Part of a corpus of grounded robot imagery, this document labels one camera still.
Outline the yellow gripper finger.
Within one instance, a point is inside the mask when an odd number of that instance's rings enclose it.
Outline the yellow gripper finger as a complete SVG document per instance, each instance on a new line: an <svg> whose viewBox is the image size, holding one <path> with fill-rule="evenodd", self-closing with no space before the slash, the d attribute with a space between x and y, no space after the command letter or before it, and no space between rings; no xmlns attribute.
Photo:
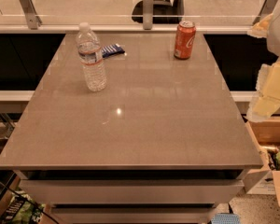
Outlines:
<svg viewBox="0 0 280 224"><path fill-rule="evenodd" d="M263 122L280 108L280 59L272 65L263 64L258 73L256 93L249 103L246 117Z"/></svg>
<svg viewBox="0 0 280 224"><path fill-rule="evenodd" d="M266 38L272 17L273 14L264 17L262 20L254 24L252 28L247 31L247 34L255 38Z"/></svg>

